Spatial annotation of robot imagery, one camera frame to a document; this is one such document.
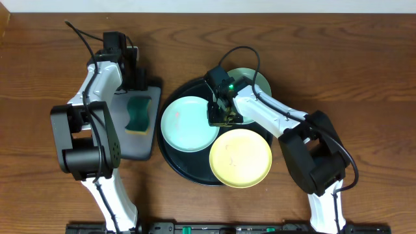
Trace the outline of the light blue plate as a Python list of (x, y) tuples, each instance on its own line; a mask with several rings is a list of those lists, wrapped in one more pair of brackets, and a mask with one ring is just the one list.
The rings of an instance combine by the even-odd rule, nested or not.
[(176, 150), (193, 153), (211, 145), (220, 128), (209, 125), (208, 101), (196, 96), (181, 97), (169, 104), (162, 114), (161, 132)]

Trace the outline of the yellow plate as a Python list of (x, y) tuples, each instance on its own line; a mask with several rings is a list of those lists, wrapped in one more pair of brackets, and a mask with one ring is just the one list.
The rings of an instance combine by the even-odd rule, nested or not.
[(209, 153), (209, 165), (223, 184), (245, 189), (260, 183), (272, 166), (267, 141), (248, 129), (234, 129), (220, 135)]

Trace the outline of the green yellow sponge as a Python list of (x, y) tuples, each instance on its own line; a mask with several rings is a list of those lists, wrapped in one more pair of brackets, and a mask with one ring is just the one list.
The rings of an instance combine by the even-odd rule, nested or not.
[(146, 135), (150, 128), (149, 108), (150, 97), (131, 97), (127, 102), (129, 122), (125, 126), (125, 132), (129, 134)]

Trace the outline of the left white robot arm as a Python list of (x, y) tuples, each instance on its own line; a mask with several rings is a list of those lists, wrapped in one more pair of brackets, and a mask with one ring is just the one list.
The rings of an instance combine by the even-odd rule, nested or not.
[(104, 233), (140, 233), (138, 210), (118, 167), (121, 145), (109, 107), (118, 91), (140, 90), (138, 48), (121, 32), (105, 32), (103, 49), (91, 54), (78, 93), (50, 112), (61, 170), (80, 181), (105, 217)]

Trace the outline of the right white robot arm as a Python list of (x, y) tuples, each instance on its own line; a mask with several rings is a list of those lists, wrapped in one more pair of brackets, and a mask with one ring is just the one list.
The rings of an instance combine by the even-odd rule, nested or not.
[(317, 233), (343, 233), (340, 195), (351, 188), (343, 179), (346, 168), (356, 164), (328, 116), (292, 109), (262, 91), (255, 79), (234, 79), (221, 66), (204, 80), (213, 93), (209, 124), (229, 127), (249, 118), (273, 134), (293, 181), (308, 195), (311, 227)]

